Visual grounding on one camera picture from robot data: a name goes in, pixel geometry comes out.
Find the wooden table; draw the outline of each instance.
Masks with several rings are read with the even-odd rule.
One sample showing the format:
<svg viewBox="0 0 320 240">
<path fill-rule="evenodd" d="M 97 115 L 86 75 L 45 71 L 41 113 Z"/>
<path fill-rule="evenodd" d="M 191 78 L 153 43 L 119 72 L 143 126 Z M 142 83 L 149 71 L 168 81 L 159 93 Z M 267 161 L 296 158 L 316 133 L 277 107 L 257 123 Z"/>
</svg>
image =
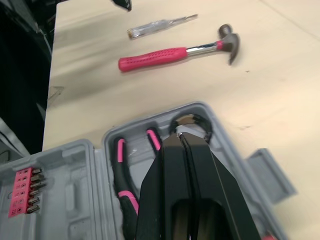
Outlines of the wooden table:
<svg viewBox="0 0 320 240">
<path fill-rule="evenodd" d="M 239 152 L 268 148 L 299 194 L 275 207 L 292 240 L 320 233 L 320 2 L 316 0 L 108 0 L 57 7 L 44 149 L 86 138 L 100 147 L 115 125 L 191 101 L 207 102 Z M 199 18 L 130 41 L 126 30 L 160 19 Z M 121 73 L 120 57 L 214 42 L 230 23 L 239 56 L 209 54 Z"/>
</svg>

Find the gray plastic tool case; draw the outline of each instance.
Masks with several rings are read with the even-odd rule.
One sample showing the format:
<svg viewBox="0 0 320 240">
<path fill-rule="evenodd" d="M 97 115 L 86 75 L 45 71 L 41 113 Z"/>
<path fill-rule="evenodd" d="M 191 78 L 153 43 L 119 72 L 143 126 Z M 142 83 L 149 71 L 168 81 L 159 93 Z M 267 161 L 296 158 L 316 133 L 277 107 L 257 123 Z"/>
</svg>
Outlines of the gray plastic tool case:
<svg viewBox="0 0 320 240">
<path fill-rule="evenodd" d="M 102 149 L 89 140 L 74 141 L 0 165 L 1 240 L 122 240 L 122 213 L 113 189 L 110 146 L 116 137 L 126 139 L 132 179 L 139 190 L 154 154 L 146 129 L 156 127 L 162 139 L 168 137 L 171 120 L 183 113 L 210 119 L 213 136 L 210 148 L 237 179 L 261 236 L 271 233 L 278 240 L 286 234 L 275 218 L 272 204 L 295 193 L 295 189 L 266 149 L 243 160 L 212 110 L 194 102 L 108 131 Z M 201 135 L 196 128 L 185 131 Z M 40 210 L 8 218 L 11 192 L 17 171 L 42 168 L 47 186 L 39 196 Z"/>
</svg>

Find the hammer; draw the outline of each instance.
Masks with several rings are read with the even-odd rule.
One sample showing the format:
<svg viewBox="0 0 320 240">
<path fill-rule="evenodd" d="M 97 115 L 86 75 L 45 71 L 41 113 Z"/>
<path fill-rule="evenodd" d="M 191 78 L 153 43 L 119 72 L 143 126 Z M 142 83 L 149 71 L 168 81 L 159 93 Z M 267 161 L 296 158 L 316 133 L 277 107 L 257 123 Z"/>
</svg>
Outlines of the hammer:
<svg viewBox="0 0 320 240">
<path fill-rule="evenodd" d="M 218 51 L 230 53 L 229 65 L 231 65 L 238 54 L 240 38 L 238 34 L 232 32 L 229 24 L 222 25 L 218 34 L 220 40 L 205 45 L 189 48 L 168 48 L 140 56 L 122 57 L 118 61 L 118 67 L 122 72 L 128 72 L 142 67 L 171 63 L 194 55 Z"/>
</svg>

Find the screwdriver bit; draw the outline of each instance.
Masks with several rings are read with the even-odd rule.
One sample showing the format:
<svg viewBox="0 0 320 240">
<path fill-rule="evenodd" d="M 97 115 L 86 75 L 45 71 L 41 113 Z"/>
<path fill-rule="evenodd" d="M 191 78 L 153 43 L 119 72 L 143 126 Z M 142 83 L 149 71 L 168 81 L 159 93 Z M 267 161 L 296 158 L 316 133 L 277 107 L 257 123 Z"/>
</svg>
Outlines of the screwdriver bit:
<svg viewBox="0 0 320 240">
<path fill-rule="evenodd" d="M 39 193 L 40 193 L 39 190 L 34 190 L 34 191 L 31 191 L 31 192 L 29 193 L 29 196 L 32 197 L 32 196 L 37 195 L 37 194 L 39 194 Z"/>
<path fill-rule="evenodd" d="M 34 188 L 39 189 L 39 188 L 44 187 L 45 185 L 46 185 L 46 182 L 44 182 L 44 181 L 40 181 L 40 182 L 37 182 L 37 183 L 31 184 L 31 185 L 30 185 L 30 188 L 32 188 L 32 189 L 34 189 Z"/>
<path fill-rule="evenodd" d="M 38 182 L 44 179 L 44 176 L 42 174 L 37 174 L 31 177 L 31 182 Z"/>
<path fill-rule="evenodd" d="M 33 174 L 33 175 L 35 175 L 35 174 L 40 174 L 40 173 L 42 173 L 41 168 L 35 168 L 35 169 L 32 170 L 32 174 Z"/>
<path fill-rule="evenodd" d="M 29 200 L 28 200 L 28 204 L 34 204 L 34 203 L 37 203 L 37 202 L 39 202 L 40 201 L 40 199 L 37 197 L 37 198 L 30 198 Z"/>
<path fill-rule="evenodd" d="M 28 208 L 26 209 L 26 212 L 27 212 L 28 214 L 31 214 L 31 213 L 39 210 L 39 209 L 40 209 L 40 207 L 39 207 L 38 205 L 30 206 L 30 207 L 28 207 Z"/>
</svg>

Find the screwdriver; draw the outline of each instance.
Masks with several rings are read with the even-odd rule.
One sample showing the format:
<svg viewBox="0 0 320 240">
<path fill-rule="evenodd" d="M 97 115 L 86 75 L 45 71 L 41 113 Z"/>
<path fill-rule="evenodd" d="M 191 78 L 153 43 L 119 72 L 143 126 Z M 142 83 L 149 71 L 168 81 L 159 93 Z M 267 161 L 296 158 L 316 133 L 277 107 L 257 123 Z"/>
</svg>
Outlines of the screwdriver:
<svg viewBox="0 0 320 240">
<path fill-rule="evenodd" d="M 162 19 L 159 21 L 150 22 L 146 25 L 130 28 L 126 32 L 128 33 L 128 36 L 130 39 L 135 39 L 137 37 L 149 35 L 149 34 L 158 32 L 160 30 L 171 28 L 175 25 L 196 19 L 197 17 L 198 17 L 198 14 L 194 14 L 191 16 L 184 16 L 184 17 L 179 17 L 171 20 Z"/>
</svg>

